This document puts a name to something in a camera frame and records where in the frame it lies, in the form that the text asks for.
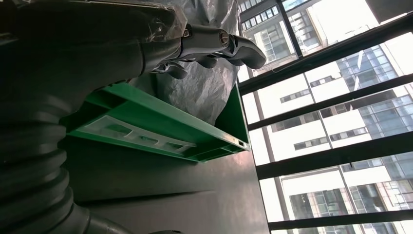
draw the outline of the building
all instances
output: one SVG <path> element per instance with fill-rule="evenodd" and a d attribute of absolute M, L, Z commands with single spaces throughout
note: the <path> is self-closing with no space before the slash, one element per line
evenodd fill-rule
<path fill-rule="evenodd" d="M 364 0 L 287 0 L 283 6 L 304 56 L 379 25 Z M 266 66 L 253 71 L 254 76 L 297 59 L 278 6 L 244 22 L 243 28 L 244 35 L 267 56 Z M 257 122 L 260 115 L 272 117 L 411 74 L 411 41 L 413 34 L 405 34 L 245 95 L 247 121 Z M 240 81 L 245 79 L 248 77 L 240 77 Z M 269 163 L 268 150 L 279 161 L 412 130 L 413 86 L 409 84 L 278 122 L 251 131 L 250 137 L 256 164 L 261 165 Z M 276 188 L 277 180 L 281 187 Z M 266 179 L 261 187 L 269 222 L 412 209 L 413 152 Z M 281 195 L 285 204 L 278 202 Z M 409 234 L 413 222 L 319 227 L 293 233 Z"/>

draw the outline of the green plastic crate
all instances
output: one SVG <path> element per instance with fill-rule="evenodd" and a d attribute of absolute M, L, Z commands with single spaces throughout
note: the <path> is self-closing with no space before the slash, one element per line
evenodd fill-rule
<path fill-rule="evenodd" d="M 126 83 L 93 92 L 61 123 L 70 136 L 197 162 L 251 149 L 236 85 L 215 126 Z"/>

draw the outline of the metal bolt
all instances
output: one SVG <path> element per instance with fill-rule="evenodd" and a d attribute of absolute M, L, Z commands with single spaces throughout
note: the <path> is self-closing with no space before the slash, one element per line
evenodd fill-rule
<path fill-rule="evenodd" d="M 187 28 L 184 30 L 184 37 L 189 37 L 189 30 Z"/>
<path fill-rule="evenodd" d="M 220 32 L 220 41 L 222 43 L 222 46 L 228 46 L 229 44 L 229 35 L 224 30 Z"/>

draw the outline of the black corrugated hose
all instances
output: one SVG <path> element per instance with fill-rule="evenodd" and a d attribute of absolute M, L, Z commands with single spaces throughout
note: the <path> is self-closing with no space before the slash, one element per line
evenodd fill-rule
<path fill-rule="evenodd" d="M 0 233 L 130 234 L 74 204 L 57 143 L 66 135 L 59 120 L 87 94 L 141 74 L 140 45 L 19 40 L 16 12 L 0 0 Z"/>

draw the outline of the plastic sheet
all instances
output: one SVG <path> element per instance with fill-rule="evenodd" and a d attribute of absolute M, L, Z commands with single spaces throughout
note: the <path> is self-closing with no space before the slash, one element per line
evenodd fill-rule
<path fill-rule="evenodd" d="M 10 33 L 20 39 L 162 42 L 182 37 L 187 25 L 182 8 L 170 4 L 136 0 L 13 1 L 19 7 L 18 26 Z"/>
<path fill-rule="evenodd" d="M 175 4 L 184 9 L 188 23 L 222 28 L 238 33 L 239 13 L 236 0 L 153 0 L 148 2 Z M 196 62 L 181 63 L 188 76 L 177 80 L 169 75 L 157 75 L 157 97 L 214 125 L 224 109 L 237 79 L 238 67 L 218 59 L 213 69 Z"/>

